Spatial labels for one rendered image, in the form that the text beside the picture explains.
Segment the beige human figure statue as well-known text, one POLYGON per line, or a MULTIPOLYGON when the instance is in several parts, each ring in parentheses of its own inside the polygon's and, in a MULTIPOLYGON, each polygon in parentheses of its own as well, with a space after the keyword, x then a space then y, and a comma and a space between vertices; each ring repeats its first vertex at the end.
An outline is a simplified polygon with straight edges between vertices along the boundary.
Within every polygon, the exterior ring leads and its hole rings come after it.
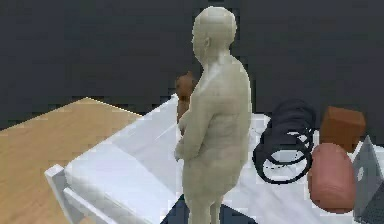
POLYGON ((246 69, 230 52, 236 30, 234 14, 224 7, 207 7, 193 24, 193 52, 203 73, 179 120, 182 137, 174 152, 184 161, 188 224, 220 224, 224 195, 248 161, 251 87, 246 69))

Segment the white bed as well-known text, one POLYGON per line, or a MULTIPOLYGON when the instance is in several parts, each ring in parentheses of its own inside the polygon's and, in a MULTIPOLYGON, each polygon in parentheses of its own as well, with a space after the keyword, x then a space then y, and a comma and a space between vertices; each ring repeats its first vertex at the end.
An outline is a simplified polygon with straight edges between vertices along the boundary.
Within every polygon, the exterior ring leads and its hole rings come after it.
MULTIPOLYGON (((182 167, 171 158, 179 138, 176 104, 171 98, 67 166, 46 170, 70 224, 79 224, 86 216, 96 224, 187 224, 182 167)), ((278 152, 273 158, 291 161, 299 156, 278 152)), ((304 167, 304 161, 288 166, 270 161, 263 171, 270 179, 288 180, 304 167)), ((224 224, 360 224, 354 209, 335 214, 313 204, 303 177, 291 184, 269 184, 252 162, 225 197, 224 207, 224 224)))

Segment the brown teddy bear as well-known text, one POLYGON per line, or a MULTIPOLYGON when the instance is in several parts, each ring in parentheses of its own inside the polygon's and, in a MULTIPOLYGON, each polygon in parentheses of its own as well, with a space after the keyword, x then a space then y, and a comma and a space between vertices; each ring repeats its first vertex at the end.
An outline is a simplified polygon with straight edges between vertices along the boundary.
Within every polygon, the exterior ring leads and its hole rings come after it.
POLYGON ((175 81, 176 95, 178 97, 177 120, 189 109, 190 97, 197 84, 191 71, 181 75, 175 81))

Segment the brown square pillow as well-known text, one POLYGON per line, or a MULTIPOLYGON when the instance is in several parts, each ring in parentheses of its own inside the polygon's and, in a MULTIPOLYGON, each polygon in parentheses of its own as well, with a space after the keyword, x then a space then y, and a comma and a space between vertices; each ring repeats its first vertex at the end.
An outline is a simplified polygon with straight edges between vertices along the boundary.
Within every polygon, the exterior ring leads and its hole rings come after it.
POLYGON ((321 143, 334 143, 353 153, 366 130, 362 112, 328 106, 320 126, 321 143))

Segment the pink round pillow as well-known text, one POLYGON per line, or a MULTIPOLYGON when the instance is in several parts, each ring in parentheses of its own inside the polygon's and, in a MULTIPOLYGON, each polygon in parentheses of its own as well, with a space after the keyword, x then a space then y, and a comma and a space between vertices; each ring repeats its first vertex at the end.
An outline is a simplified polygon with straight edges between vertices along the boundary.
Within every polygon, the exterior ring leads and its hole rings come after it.
POLYGON ((355 205, 356 182, 346 151, 339 145, 322 143, 315 147, 312 158, 307 177, 312 202, 327 212, 350 212, 355 205))

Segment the grey open laptop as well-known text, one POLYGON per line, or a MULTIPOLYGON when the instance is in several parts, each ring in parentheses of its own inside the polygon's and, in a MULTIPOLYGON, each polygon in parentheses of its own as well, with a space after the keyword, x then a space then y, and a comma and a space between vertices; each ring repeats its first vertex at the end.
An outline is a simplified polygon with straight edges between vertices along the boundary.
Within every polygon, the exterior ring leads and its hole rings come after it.
POLYGON ((384 148, 367 136, 353 161, 356 177, 354 219, 360 224, 384 224, 384 148))

